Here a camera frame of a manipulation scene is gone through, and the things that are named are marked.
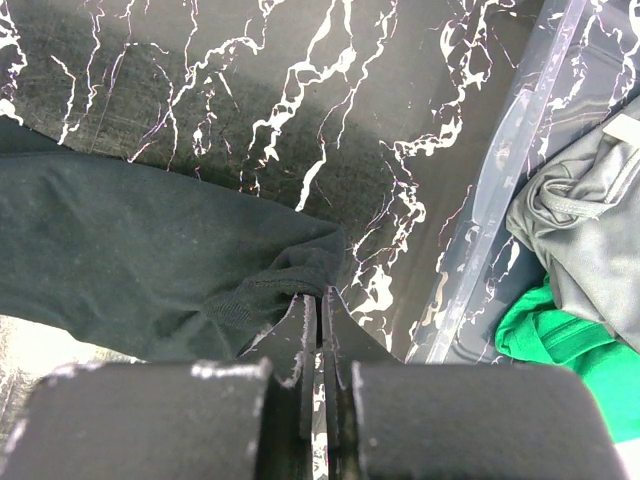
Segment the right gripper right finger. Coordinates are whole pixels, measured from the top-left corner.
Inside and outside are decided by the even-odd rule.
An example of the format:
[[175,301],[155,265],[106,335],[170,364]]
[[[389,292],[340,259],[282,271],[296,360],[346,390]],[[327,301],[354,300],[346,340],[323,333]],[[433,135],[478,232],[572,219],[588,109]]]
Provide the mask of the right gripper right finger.
[[405,364],[322,299],[333,479],[623,479],[593,396],[531,364]]

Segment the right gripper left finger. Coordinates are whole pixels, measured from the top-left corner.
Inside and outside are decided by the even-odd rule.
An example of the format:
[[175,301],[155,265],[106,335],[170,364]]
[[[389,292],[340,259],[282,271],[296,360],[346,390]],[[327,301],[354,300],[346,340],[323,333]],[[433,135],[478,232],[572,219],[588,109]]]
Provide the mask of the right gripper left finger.
[[5,479],[308,479],[316,301],[232,362],[65,365],[1,452]]

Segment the black t-shirt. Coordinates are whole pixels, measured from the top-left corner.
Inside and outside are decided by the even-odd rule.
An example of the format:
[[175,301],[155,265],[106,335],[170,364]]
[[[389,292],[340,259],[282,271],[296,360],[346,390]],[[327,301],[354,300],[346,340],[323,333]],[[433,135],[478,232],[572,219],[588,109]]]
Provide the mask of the black t-shirt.
[[1,311],[148,361],[230,360],[341,271],[341,226],[1,121]]

